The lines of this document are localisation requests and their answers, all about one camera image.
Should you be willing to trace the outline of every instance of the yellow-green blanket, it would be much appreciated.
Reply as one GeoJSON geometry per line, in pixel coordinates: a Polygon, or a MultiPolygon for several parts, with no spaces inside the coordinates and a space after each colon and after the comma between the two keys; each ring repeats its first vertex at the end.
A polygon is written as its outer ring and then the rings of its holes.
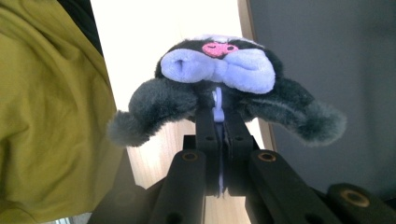
{"type": "Polygon", "coordinates": [[[57,1],[0,0],[0,223],[89,212],[121,150],[103,57],[57,1]]]}

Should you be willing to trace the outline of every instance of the pink nose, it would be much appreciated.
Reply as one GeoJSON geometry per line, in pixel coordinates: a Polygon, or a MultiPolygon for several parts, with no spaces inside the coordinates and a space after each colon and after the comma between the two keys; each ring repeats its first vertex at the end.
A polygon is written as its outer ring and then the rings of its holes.
{"type": "Polygon", "coordinates": [[[210,42],[202,47],[204,53],[210,57],[218,58],[224,54],[238,50],[238,47],[231,44],[221,44],[218,42],[210,42]]]}

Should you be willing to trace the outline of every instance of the lavender fabric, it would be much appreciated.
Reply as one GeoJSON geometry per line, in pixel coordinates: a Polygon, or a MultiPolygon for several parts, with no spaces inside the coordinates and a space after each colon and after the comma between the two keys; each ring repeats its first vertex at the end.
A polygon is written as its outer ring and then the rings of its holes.
{"type": "Polygon", "coordinates": [[[192,49],[175,49],[161,60],[163,75],[177,82],[222,82],[240,91],[257,94],[271,91],[274,67],[259,49],[240,49],[216,59],[192,49]]]}

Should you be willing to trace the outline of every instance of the dark gray surface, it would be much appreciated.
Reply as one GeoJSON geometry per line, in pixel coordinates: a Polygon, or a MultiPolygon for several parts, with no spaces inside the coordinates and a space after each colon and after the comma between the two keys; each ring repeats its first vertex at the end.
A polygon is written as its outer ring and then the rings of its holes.
{"type": "Polygon", "coordinates": [[[347,182],[396,196],[396,1],[250,0],[257,41],[285,76],[343,111],[328,147],[305,147],[274,125],[278,152],[308,185],[347,182]]]}

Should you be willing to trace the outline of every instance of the plush toy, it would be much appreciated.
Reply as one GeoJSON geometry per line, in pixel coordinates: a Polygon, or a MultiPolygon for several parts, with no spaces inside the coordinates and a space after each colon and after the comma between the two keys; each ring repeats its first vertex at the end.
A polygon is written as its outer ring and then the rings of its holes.
{"type": "Polygon", "coordinates": [[[138,147],[165,122],[193,120],[197,108],[213,107],[216,87],[223,108],[238,111],[245,121],[258,117],[280,124],[309,146],[329,145],[346,128],[339,111],[284,77],[271,50],[245,38],[203,35],[161,57],[155,78],[136,90],[129,112],[117,112],[108,134],[119,145],[138,147]]]}

